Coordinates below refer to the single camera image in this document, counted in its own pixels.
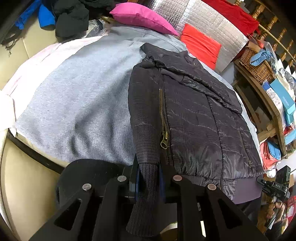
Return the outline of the wooden stair railing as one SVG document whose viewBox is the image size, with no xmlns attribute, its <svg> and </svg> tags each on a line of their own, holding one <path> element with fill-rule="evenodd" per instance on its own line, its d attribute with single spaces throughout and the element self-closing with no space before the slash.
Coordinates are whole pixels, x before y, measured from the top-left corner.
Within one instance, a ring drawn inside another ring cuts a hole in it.
<svg viewBox="0 0 296 241">
<path fill-rule="evenodd" d="M 281 1 L 231 1 L 259 21 L 260 40 L 269 41 L 285 67 L 295 70 L 295 26 L 285 14 L 287 3 L 281 9 Z"/>
</svg>

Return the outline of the red pillow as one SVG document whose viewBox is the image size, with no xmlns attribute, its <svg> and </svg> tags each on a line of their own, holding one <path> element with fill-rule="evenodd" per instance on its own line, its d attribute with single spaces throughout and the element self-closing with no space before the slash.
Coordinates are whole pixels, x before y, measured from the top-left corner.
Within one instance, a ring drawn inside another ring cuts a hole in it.
<svg viewBox="0 0 296 241">
<path fill-rule="evenodd" d="M 194 57 L 202 61 L 212 70 L 215 69 L 222 46 L 219 42 L 189 24 L 185 24 L 180 41 L 186 45 L 187 49 Z"/>
</svg>

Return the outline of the red garment on railing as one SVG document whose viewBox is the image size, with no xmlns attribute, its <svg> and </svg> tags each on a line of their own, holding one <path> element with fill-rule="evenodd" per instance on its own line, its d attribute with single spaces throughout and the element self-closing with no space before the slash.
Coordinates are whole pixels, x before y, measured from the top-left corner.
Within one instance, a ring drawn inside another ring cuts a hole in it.
<svg viewBox="0 0 296 241">
<path fill-rule="evenodd" d="M 245 36 L 251 35 L 258 29 L 259 22 L 239 6 L 224 0 L 203 0 L 203 2 L 227 18 Z"/>
</svg>

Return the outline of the wooden shelf table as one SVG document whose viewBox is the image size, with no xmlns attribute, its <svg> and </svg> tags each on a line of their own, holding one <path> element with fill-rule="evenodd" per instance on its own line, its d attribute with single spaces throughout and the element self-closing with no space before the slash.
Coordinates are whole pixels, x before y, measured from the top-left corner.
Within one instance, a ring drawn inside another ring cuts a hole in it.
<svg viewBox="0 0 296 241">
<path fill-rule="evenodd" d="M 241 97 L 249 118 L 257 128 L 259 142 L 268 138 L 278 144 L 281 156 L 287 157 L 287 149 L 279 110 L 260 83 L 236 60 L 234 62 L 234 90 Z"/>
</svg>

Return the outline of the blue cardboard box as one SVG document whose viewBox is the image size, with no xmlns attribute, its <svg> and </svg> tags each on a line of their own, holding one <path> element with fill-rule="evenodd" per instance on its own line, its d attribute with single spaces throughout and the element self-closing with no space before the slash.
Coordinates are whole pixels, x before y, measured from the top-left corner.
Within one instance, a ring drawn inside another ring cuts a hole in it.
<svg viewBox="0 0 296 241">
<path fill-rule="evenodd" d="M 273 90 L 281 100 L 283 110 L 285 113 L 285 120 L 287 125 L 291 125 L 294 121 L 295 102 L 283 87 L 283 85 L 276 79 L 271 84 L 268 81 L 264 81 L 262 87 L 265 91 Z"/>
</svg>

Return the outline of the dark quilted zip jacket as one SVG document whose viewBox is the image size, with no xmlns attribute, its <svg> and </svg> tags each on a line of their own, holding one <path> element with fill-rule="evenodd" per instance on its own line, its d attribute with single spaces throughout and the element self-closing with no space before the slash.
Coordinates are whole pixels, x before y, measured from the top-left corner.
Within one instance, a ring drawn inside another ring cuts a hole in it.
<svg viewBox="0 0 296 241">
<path fill-rule="evenodd" d="M 149 43 L 135 65 L 128 108 L 140 181 L 127 231 L 152 237 L 159 231 L 160 166 L 200 186 L 214 184 L 253 222 L 260 195 L 261 160 L 236 93 L 187 52 Z"/>
</svg>

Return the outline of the pink pillow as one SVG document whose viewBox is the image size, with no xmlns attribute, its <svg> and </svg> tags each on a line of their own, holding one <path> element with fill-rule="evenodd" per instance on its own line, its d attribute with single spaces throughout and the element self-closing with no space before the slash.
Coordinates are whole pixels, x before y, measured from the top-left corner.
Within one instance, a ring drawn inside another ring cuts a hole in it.
<svg viewBox="0 0 296 241">
<path fill-rule="evenodd" d="M 125 25 L 145 27 L 162 34 L 178 36 L 178 32 L 165 18 L 141 4 L 116 4 L 110 14 L 114 20 Z"/>
</svg>

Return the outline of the wicker basket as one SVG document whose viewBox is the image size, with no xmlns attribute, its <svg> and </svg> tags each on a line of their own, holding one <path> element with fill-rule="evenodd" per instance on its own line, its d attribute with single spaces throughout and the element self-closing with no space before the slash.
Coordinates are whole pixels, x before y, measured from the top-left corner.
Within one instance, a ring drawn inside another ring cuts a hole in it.
<svg viewBox="0 0 296 241">
<path fill-rule="evenodd" d="M 239 60 L 239 63 L 250 73 L 250 75 L 260 84 L 264 81 L 272 83 L 275 80 L 275 75 L 269 63 L 264 60 L 257 66 L 250 64 L 250 59 L 256 54 L 254 49 L 249 46 L 244 48 L 244 52 Z"/>
</svg>

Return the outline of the grey fleece blanket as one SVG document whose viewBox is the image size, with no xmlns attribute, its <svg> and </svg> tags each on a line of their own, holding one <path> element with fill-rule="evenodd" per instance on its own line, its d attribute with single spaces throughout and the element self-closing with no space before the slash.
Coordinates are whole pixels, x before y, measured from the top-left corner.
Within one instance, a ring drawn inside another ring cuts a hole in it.
<svg viewBox="0 0 296 241">
<path fill-rule="evenodd" d="M 59 165 L 77 159 L 130 165 L 136 152 L 128 85 L 144 43 L 186 49 L 172 36 L 122 25 L 105 36 L 51 45 L 28 60 L 14 99 L 19 137 Z"/>
</svg>

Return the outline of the light blue cloth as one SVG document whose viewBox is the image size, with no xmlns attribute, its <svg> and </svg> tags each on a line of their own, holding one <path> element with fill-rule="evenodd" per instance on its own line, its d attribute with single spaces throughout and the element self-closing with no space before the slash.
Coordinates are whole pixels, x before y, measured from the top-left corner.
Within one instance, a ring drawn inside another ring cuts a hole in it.
<svg viewBox="0 0 296 241">
<path fill-rule="evenodd" d="M 261 49 L 258 53 L 253 55 L 250 58 L 249 63 L 252 66 L 259 66 L 261 63 L 264 61 L 267 61 L 268 63 L 274 64 L 275 63 L 275 58 L 273 54 L 269 50 Z"/>
</svg>

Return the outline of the black puffer jacket pile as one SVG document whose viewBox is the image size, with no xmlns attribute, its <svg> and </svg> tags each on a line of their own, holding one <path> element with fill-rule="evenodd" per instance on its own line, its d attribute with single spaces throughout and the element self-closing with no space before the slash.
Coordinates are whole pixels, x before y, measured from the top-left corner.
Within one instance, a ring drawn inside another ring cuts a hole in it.
<svg viewBox="0 0 296 241">
<path fill-rule="evenodd" d="M 46 4 L 55 17 L 55 33 L 60 39 L 68 39 L 88 30 L 89 21 L 108 16 L 115 1 L 57 0 Z"/>
</svg>

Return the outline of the blue garment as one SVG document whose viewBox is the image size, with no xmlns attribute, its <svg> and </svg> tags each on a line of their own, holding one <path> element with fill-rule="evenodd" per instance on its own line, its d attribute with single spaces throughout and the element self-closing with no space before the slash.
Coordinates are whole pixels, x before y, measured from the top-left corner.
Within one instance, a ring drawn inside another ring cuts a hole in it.
<svg viewBox="0 0 296 241">
<path fill-rule="evenodd" d="M 54 15 L 40 0 L 33 1 L 18 17 L 15 22 L 15 26 L 23 30 L 27 21 L 34 15 L 37 14 L 39 26 L 44 30 L 54 30 L 56 20 Z"/>
</svg>

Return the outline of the silver foil insulation mat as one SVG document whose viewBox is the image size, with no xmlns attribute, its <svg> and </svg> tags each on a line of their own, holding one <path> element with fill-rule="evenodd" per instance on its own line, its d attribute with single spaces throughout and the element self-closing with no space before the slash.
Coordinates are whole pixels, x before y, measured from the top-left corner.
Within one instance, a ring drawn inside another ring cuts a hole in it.
<svg viewBox="0 0 296 241">
<path fill-rule="evenodd" d="M 248 39 L 227 18 L 199 0 L 150 0 L 139 1 L 165 18 L 178 33 L 185 24 L 198 29 L 221 44 L 215 71 L 218 73 L 229 65 L 247 44 Z"/>
</svg>

